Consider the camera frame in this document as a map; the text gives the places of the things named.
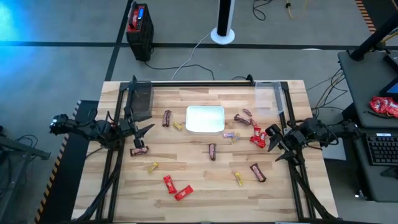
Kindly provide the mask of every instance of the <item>keyboard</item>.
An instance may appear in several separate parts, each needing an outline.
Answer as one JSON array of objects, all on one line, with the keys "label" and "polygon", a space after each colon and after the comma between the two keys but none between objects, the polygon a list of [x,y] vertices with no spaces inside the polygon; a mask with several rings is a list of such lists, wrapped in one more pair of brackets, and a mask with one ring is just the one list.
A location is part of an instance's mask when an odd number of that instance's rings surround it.
[{"label": "keyboard", "polygon": [[367,133],[363,141],[371,165],[398,166],[398,134]]}]

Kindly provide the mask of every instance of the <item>black case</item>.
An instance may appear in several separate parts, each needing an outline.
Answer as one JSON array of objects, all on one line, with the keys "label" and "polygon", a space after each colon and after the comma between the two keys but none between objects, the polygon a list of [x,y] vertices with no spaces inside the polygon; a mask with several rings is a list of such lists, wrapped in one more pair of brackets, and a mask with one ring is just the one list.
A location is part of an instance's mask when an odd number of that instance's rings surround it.
[{"label": "black case", "polygon": [[134,14],[134,8],[144,6],[144,15],[142,18],[141,29],[139,32],[126,32],[127,41],[136,57],[136,60],[148,61],[152,52],[152,41],[154,39],[154,25],[150,19],[147,4],[132,4],[128,26]]}]

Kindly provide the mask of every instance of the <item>candy bar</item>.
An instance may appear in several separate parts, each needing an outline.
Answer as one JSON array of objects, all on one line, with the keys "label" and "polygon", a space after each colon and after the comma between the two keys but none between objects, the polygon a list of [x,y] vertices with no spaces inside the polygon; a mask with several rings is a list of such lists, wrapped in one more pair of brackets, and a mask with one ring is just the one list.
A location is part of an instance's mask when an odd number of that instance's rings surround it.
[{"label": "candy bar", "polygon": [[250,125],[250,121],[245,120],[244,118],[241,117],[241,115],[236,114],[234,117],[235,121],[239,121],[241,123],[244,123],[245,125]]},{"label": "candy bar", "polygon": [[267,136],[267,133],[265,133],[265,132],[262,132],[262,133],[260,133],[260,139],[261,140],[266,140],[266,136]]},{"label": "candy bar", "polygon": [[369,105],[376,113],[380,113],[381,101],[378,97],[374,96]]},{"label": "candy bar", "polygon": [[251,118],[250,118],[250,123],[251,123],[251,125],[253,125],[253,127],[256,127],[256,126],[257,126],[257,123],[256,123],[253,119],[251,119]]},{"label": "candy bar", "polygon": [[254,127],[254,136],[259,137],[261,133],[261,128],[259,128],[258,126]]},{"label": "candy bar", "polygon": [[261,172],[259,168],[259,164],[255,163],[250,166],[250,169],[253,170],[254,175],[256,175],[257,179],[260,182],[265,182],[267,180],[267,177],[264,176],[264,174]]},{"label": "candy bar", "polygon": [[175,194],[177,192],[177,189],[174,187],[174,184],[172,182],[172,177],[170,175],[167,175],[163,177],[164,182],[169,189],[169,194]]},{"label": "candy bar", "polygon": [[250,141],[258,145],[260,148],[266,146],[266,141],[262,140],[259,136],[251,136]]},{"label": "candy bar", "polygon": [[232,138],[232,144],[236,144],[239,141],[241,135],[239,133],[235,134],[235,137]]},{"label": "candy bar", "polygon": [[396,102],[390,102],[390,107],[387,108],[387,114],[398,118],[398,104]]},{"label": "candy bar", "polygon": [[236,181],[239,184],[239,186],[242,186],[243,185],[243,180],[242,180],[242,177],[239,174],[239,172],[234,172],[234,175],[235,175]]},{"label": "candy bar", "polygon": [[177,128],[178,130],[181,130],[181,129],[182,129],[182,125],[181,125],[181,124],[178,124],[177,122],[173,122],[173,126],[174,126],[175,128]]},{"label": "candy bar", "polygon": [[146,154],[147,151],[149,150],[148,146],[139,148],[139,149],[130,149],[130,156],[138,156],[142,154]]},{"label": "candy bar", "polygon": [[158,166],[159,166],[158,163],[157,163],[157,162],[154,162],[154,165],[153,165],[151,168],[148,169],[148,173],[151,173],[152,171],[154,171],[154,169],[155,169],[156,167],[158,167]]},{"label": "candy bar", "polygon": [[212,161],[216,160],[216,144],[209,144],[209,156]]},{"label": "candy bar", "polygon": [[250,111],[247,110],[247,109],[243,109],[243,112],[246,113],[248,116],[252,116],[251,113],[250,113]]},{"label": "candy bar", "polygon": [[191,188],[191,185],[186,186],[182,191],[174,195],[176,200],[181,200],[185,198],[188,194],[192,193],[193,189]]},{"label": "candy bar", "polygon": [[170,125],[170,115],[171,115],[171,113],[172,112],[170,110],[164,111],[163,123],[162,123],[163,127],[168,127]]},{"label": "candy bar", "polygon": [[387,113],[388,107],[393,102],[391,97],[380,97],[381,106],[380,106],[380,113]]},{"label": "candy bar", "polygon": [[233,137],[235,137],[234,133],[224,133],[223,134],[223,138],[233,138]]}]

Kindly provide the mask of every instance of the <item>white tray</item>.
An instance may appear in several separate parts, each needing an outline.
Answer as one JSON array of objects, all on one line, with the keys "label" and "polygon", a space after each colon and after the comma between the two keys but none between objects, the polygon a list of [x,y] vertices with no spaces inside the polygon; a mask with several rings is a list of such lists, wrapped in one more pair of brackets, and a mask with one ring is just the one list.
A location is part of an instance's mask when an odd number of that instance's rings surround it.
[{"label": "white tray", "polygon": [[222,106],[189,106],[185,127],[190,134],[220,134],[224,119]]}]

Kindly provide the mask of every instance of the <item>white cable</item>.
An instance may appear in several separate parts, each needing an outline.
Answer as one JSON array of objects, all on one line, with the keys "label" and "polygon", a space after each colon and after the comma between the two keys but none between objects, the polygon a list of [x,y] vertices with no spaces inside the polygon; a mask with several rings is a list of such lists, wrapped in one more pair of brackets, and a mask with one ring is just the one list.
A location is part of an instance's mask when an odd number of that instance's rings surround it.
[{"label": "white cable", "polygon": [[188,59],[186,62],[184,62],[181,66],[179,66],[178,69],[176,69],[176,71],[174,72],[174,75],[173,75],[173,77],[172,77],[172,80],[174,79],[174,77],[175,77],[175,75],[178,73],[178,71],[180,71],[180,69],[192,59],[193,52],[194,52],[195,49],[199,46],[199,44],[200,44],[202,41],[204,41],[210,34],[211,34],[211,32],[208,33],[204,38],[202,38],[202,39],[199,41],[199,43],[192,49],[191,56],[189,57],[189,59]]}]

